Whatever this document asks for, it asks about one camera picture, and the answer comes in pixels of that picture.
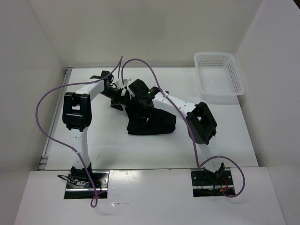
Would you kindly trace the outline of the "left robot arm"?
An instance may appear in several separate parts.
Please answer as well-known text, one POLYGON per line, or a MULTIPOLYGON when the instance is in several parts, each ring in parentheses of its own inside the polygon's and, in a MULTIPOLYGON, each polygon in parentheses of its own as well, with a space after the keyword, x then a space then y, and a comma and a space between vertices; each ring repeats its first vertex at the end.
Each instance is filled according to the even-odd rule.
POLYGON ((75 92, 66 92, 63 101, 62 121, 71 137, 71 147, 76 154, 69 182, 78 182, 89 187, 94 181, 91 160, 88 153, 88 128, 92 121, 91 102, 99 94, 110 99, 120 97, 121 89, 113 85, 113 75, 102 71, 100 76, 93 75, 90 81, 75 92))

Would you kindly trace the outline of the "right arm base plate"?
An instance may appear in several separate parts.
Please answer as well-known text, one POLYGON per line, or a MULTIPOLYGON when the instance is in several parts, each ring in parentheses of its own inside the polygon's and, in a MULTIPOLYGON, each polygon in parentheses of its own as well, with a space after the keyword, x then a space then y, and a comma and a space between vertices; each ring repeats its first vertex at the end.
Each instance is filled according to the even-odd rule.
POLYGON ((193 197, 228 196, 235 195, 232 174, 225 169, 218 181, 211 181, 207 178, 203 169, 191 170, 193 197))

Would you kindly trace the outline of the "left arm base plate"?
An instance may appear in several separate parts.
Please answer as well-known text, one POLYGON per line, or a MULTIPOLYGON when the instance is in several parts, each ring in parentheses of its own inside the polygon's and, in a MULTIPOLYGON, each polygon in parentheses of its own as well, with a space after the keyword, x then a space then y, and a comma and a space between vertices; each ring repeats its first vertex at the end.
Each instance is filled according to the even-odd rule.
MULTIPOLYGON (((62 180, 66 181, 64 199, 92 199, 94 196, 94 188, 89 180, 81 181, 70 178, 70 174, 58 175, 62 180)), ((97 198, 107 199, 109 171, 93 171, 92 179, 96 187, 97 198)))

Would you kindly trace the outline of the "black shorts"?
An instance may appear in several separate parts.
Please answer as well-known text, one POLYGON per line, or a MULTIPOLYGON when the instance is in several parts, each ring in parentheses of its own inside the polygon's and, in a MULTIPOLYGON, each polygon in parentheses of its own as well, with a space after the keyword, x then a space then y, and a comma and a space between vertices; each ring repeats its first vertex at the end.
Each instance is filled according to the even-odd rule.
POLYGON ((165 135, 173 133, 176 129, 175 115, 157 108, 141 108, 134 102, 133 97, 130 97, 128 91, 123 96, 122 105, 129 119, 129 135, 165 135))

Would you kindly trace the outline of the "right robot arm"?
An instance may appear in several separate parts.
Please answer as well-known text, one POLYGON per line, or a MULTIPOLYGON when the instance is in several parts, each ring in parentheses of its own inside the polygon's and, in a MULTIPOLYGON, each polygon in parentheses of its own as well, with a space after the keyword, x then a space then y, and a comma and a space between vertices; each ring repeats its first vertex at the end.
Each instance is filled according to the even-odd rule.
POLYGON ((193 144, 200 145, 206 155, 207 162, 204 163, 206 180, 210 184, 217 184, 222 179, 224 164, 217 159, 217 122, 206 103, 195 104, 183 101, 166 91, 161 91, 159 87, 148 88, 140 79, 129 80, 126 89, 131 99, 142 109, 160 110, 182 119, 193 144))

